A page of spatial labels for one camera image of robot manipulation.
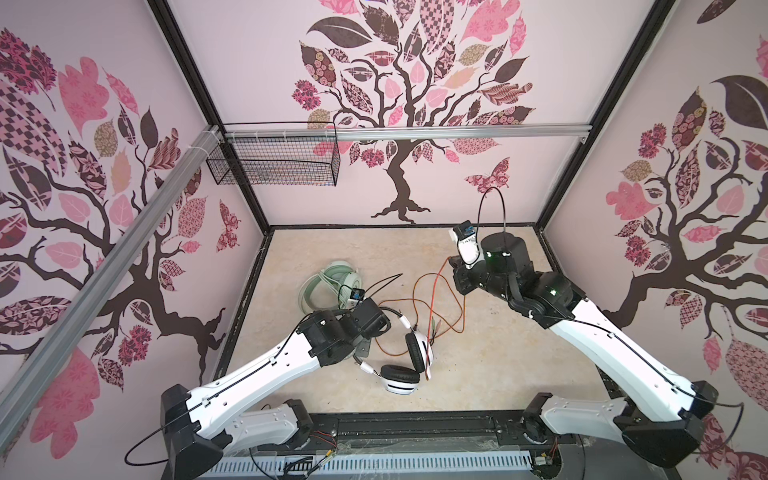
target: white headphones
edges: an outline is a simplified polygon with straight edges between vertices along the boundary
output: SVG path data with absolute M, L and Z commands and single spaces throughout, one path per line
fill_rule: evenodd
M 371 365 L 361 361 L 357 356 L 354 356 L 355 361 L 360 365 L 360 369 L 363 372 L 378 376 L 384 384 L 384 388 L 388 391 L 398 395 L 410 395 L 416 390 L 422 372 L 425 372 L 427 379 L 432 378 L 430 367 L 435 360 L 435 354 L 432 352 L 432 346 L 429 345 L 426 335 L 411 327 L 411 323 L 404 315 L 387 306 L 380 308 L 381 310 L 387 310 L 396 314 L 400 319 L 400 323 L 410 330 L 406 333 L 406 345 L 408 346 L 413 369 L 401 365 L 384 365 L 381 371 L 377 372 Z

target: green headphones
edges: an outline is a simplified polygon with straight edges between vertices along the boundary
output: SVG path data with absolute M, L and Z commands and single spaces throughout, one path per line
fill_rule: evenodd
M 322 307 L 313 304 L 310 299 L 315 287 L 321 282 L 336 294 L 340 309 L 347 308 L 347 302 L 353 288 L 362 288 L 362 277 L 352 265 L 344 260 L 333 261 L 302 284 L 299 289 L 299 308 L 302 312 L 311 313 L 322 309 Z

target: tree branch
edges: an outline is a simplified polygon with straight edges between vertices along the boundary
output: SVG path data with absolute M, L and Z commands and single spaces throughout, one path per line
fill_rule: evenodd
M 82 290 L 83 283 L 74 278 L 69 273 L 63 271 L 62 269 L 56 270 L 55 272 L 49 272 L 47 270 L 43 270 L 37 262 L 35 262 L 35 255 L 37 255 L 38 250 L 40 250 L 41 244 L 45 242 L 47 239 L 45 237 L 40 237 L 40 240 L 35 245 L 32 245 L 29 247 L 29 253 L 27 256 L 20 255 L 18 253 L 8 255 L 3 254 L 0 255 L 0 262 L 21 262 L 32 269 L 33 272 L 37 273 L 40 278 L 43 280 L 53 280 L 54 278 L 58 278 L 60 280 L 64 280 L 65 282 L 72 285 L 77 290 Z

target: black cable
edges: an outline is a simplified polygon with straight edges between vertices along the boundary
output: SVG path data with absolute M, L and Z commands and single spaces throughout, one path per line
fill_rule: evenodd
M 293 327 L 293 329 L 292 329 L 292 330 L 290 331 L 290 333 L 288 334 L 288 338 L 286 338 L 286 341 L 283 343 L 283 345 L 282 345 L 282 346 L 280 347 L 280 349 L 277 351 L 277 354 L 274 356 L 274 358 L 277 358 L 278 356 L 280 356 L 280 354 L 281 354 L 281 353 L 283 352 L 283 350 L 286 348 L 286 345 L 288 345 L 288 342 L 289 342 L 289 340 L 290 340 L 290 337 L 292 337 L 292 336 L 293 336 L 293 333 L 294 333 L 294 332 L 296 332 L 296 329 L 297 329 L 297 328 L 299 328 L 299 325 L 301 324 L 301 322 L 303 322 L 304 320 L 306 320 L 307 318 L 309 318 L 309 317 L 310 317 L 310 315 L 312 315 L 312 313 L 307 313 L 307 314 L 304 316 L 304 318 L 302 318 L 301 320 L 299 320 L 299 322 L 296 324 L 296 326 L 295 326 L 295 327 Z M 252 372 L 251 372 L 251 373 L 249 373 L 248 375 L 245 375 L 243 378 L 241 378 L 241 379 L 237 380 L 236 382 L 232 383 L 231 385 L 228 385 L 228 386 L 226 386 L 226 387 L 222 388 L 221 390 L 219 390 L 218 392 L 214 393 L 212 396 L 208 397 L 208 400 L 210 401 L 211 399 L 215 399 L 216 397 L 218 397 L 218 396 L 219 396 L 219 395 L 221 395 L 222 393 L 226 392 L 227 390 L 231 389 L 232 387 L 234 387 L 234 386 L 235 386 L 235 385 L 237 385 L 238 383 L 240 383 L 240 382 L 244 381 L 245 379 L 247 379 L 248 377 L 250 377 L 250 376 L 252 376 L 252 375 L 254 375 L 254 374 L 258 373 L 258 372 L 259 372 L 261 369 L 263 369 L 263 368 L 264 368 L 264 367 L 266 367 L 267 365 L 271 365 L 271 363 L 270 363 L 270 361 L 269 361 L 269 360 L 267 360 L 267 361 L 266 361 L 266 363 L 264 363 L 262 366 L 260 366 L 259 368 L 255 369 L 254 371 L 252 371 Z M 188 414 L 188 413 L 192 412 L 193 410 L 195 410 L 197 407 L 199 407 L 199 406 L 201 406 L 201 405 L 203 405 L 203 403 L 202 403 L 202 402 L 198 403 L 197 405 L 195 405 L 195 406 L 194 406 L 194 407 L 192 407 L 191 409 L 187 410 L 186 412 L 182 413 L 181 415 L 179 415 L 179 416 L 178 416 L 178 417 L 176 417 L 175 419 L 171 420 L 170 422 L 166 422 L 166 424 L 165 424 L 165 425 L 162 425 L 162 426 L 161 426 L 159 429 L 157 429 L 157 430 L 155 430 L 154 432 L 152 432 L 151 434 L 147 435 L 147 436 L 146 436 L 146 437 L 144 437 L 142 440 L 140 440 L 140 441 L 139 441 L 139 443 L 137 443 L 136 445 L 132 446 L 132 447 L 131 447 L 131 449 L 130 449 L 130 450 L 128 450 L 128 452 L 125 454 L 125 457 L 123 457 L 123 461 L 125 462 L 125 464 L 126 464 L 126 465 L 130 465 L 130 466 L 132 466 L 132 467 L 146 467 L 146 466 L 149 466 L 149 465 L 157 465 L 158 463 L 167 462 L 167 461 L 168 461 L 168 459 L 166 458 L 165 460 L 158 460 L 158 461 L 156 461 L 156 462 L 147 462 L 147 463 L 133 463 L 133 462 L 131 462 L 130 460 L 128 460 L 128 456 L 131 454 L 131 452 L 133 452 L 133 451 L 134 451 L 136 448 L 138 448 L 138 446 L 139 446 L 139 445 L 141 445 L 142 443 L 146 442 L 146 441 L 147 441 L 147 440 L 148 440 L 150 437 L 152 437 L 152 435 L 154 435 L 154 434 L 158 433 L 160 430 L 162 430 L 162 429 L 164 429 L 165 427 L 169 426 L 171 423 L 173 423 L 173 422 L 176 422 L 178 419 L 180 419 L 181 417 L 185 416 L 186 414 Z

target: aluminum rail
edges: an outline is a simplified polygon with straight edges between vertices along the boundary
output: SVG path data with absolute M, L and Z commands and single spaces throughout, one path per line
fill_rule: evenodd
M 235 130 L 242 125 L 242 130 Z M 312 128 L 248 129 L 248 124 L 234 124 L 227 138 L 316 137 L 331 135 L 331 130 Z M 427 138 L 500 138 L 500 137 L 586 137 L 589 124 L 470 125 L 466 127 L 392 127 L 336 129 L 339 141 L 415 140 Z
M 104 263 L 75 295 L 61 318 L 46 332 L 38 348 L 0 394 L 0 450 L 5 449 L 13 439 L 40 397 L 60 373 L 72 350 L 123 280 L 141 248 L 149 241 L 194 172 L 205 161 L 207 152 L 219 144 L 217 132 L 218 127 L 208 125 L 197 135 L 195 142 L 166 177 L 162 188 L 152 196 L 104 259 Z

